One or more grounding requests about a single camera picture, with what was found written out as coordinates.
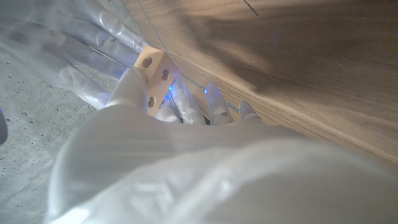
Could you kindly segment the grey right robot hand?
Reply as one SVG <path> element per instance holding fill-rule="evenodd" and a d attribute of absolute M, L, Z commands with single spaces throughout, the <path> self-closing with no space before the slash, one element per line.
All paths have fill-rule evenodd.
<path fill-rule="evenodd" d="M 145 46 L 98 1 L 1 1 L 1 51 L 97 109 L 111 94 L 77 66 L 119 80 Z"/>

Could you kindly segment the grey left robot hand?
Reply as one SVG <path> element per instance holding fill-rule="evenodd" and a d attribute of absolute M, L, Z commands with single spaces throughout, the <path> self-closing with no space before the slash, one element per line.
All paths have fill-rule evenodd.
<path fill-rule="evenodd" d="M 122 75 L 55 161 L 45 223 L 396 223 L 397 171 L 264 124 L 247 103 L 221 125 L 147 114 Z"/>

